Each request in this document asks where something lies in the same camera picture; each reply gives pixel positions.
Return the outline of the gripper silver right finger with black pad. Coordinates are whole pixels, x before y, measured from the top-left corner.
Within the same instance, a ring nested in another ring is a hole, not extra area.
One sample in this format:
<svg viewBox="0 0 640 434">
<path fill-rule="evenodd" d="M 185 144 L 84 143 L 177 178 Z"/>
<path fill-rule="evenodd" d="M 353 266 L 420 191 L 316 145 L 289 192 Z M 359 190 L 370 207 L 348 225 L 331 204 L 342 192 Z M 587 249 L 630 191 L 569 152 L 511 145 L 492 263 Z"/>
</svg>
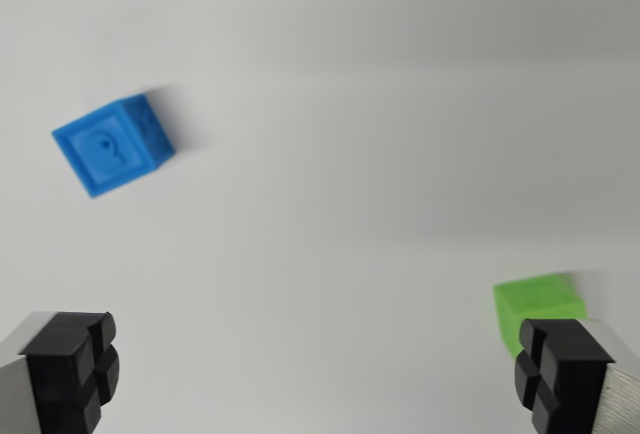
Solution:
<svg viewBox="0 0 640 434">
<path fill-rule="evenodd" d="M 637 433 L 639 356 L 600 320 L 526 319 L 516 393 L 538 433 Z"/>
</svg>

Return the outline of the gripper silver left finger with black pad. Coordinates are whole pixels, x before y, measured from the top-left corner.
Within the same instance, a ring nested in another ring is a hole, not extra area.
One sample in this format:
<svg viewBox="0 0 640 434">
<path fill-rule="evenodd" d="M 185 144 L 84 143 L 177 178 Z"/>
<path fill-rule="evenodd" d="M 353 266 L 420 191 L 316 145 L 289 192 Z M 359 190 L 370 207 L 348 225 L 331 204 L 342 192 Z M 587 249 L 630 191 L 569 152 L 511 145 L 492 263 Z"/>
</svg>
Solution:
<svg viewBox="0 0 640 434">
<path fill-rule="evenodd" d="M 1 431 L 88 434 L 116 392 L 109 312 L 36 311 L 1 341 Z"/>
</svg>

